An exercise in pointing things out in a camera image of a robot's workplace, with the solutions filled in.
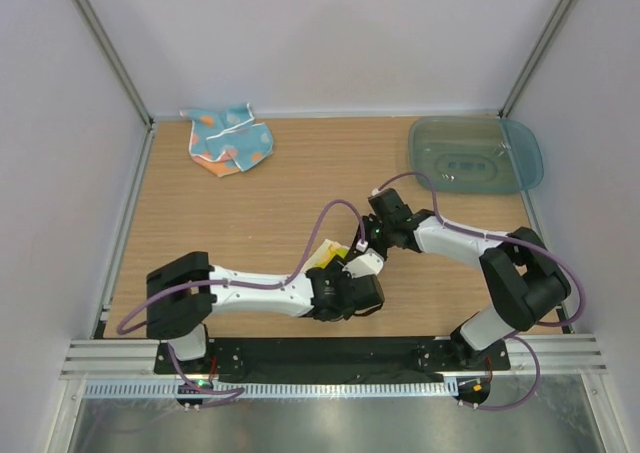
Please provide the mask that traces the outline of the yellow green patterned towel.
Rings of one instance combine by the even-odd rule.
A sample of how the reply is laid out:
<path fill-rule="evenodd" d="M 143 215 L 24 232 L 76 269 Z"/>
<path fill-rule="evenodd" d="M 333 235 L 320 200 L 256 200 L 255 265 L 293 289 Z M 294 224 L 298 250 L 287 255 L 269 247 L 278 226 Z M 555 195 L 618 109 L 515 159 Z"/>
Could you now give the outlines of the yellow green patterned towel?
<path fill-rule="evenodd" d="M 325 239 L 318 249 L 309 256 L 304 263 L 303 270 L 307 271 L 311 268 L 324 268 L 330 261 L 338 256 L 344 259 L 349 252 L 349 248 L 337 241 Z"/>

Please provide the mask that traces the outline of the blue orange dotted towel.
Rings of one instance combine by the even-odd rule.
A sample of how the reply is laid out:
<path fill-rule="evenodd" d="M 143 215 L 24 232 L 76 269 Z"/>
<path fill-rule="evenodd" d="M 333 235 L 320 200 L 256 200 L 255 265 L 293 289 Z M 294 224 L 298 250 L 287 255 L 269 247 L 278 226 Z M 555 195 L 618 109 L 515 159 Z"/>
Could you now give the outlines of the blue orange dotted towel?
<path fill-rule="evenodd" d="M 183 109 L 180 116 L 191 122 L 189 156 L 219 178 L 246 172 L 273 153 L 272 132 L 256 121 L 249 103 L 222 111 Z"/>

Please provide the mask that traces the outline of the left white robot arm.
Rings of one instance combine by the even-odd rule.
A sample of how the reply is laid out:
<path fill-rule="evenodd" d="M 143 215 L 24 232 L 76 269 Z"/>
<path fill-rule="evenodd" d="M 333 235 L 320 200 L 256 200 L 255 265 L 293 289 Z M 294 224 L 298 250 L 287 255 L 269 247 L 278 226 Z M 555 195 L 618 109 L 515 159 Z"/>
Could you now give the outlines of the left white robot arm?
<path fill-rule="evenodd" d="M 355 287 L 344 266 L 339 254 L 316 253 L 289 278 L 226 269 L 210 264 L 206 252 L 188 253 L 147 275 L 148 299 L 171 287 L 186 288 L 147 307 L 146 337 L 171 341 L 180 365 L 202 372 L 212 359 L 202 323 L 212 313 L 258 311 L 319 321 L 353 315 Z"/>

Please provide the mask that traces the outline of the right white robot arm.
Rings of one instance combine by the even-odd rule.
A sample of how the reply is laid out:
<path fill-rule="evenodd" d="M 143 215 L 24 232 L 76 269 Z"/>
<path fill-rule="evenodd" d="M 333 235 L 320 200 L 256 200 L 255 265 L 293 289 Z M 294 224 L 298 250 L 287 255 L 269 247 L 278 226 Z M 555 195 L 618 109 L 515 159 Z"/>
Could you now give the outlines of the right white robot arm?
<path fill-rule="evenodd" d="M 571 293 L 559 261 L 548 256 L 538 235 L 527 227 L 512 233 L 472 228 L 420 210 L 393 219 L 380 213 L 362 218 L 354 249 L 366 244 L 382 257 L 392 247 L 436 254 L 479 269 L 490 304 L 450 335 L 450 355 L 472 369 L 487 350 L 514 332 L 541 322 Z"/>

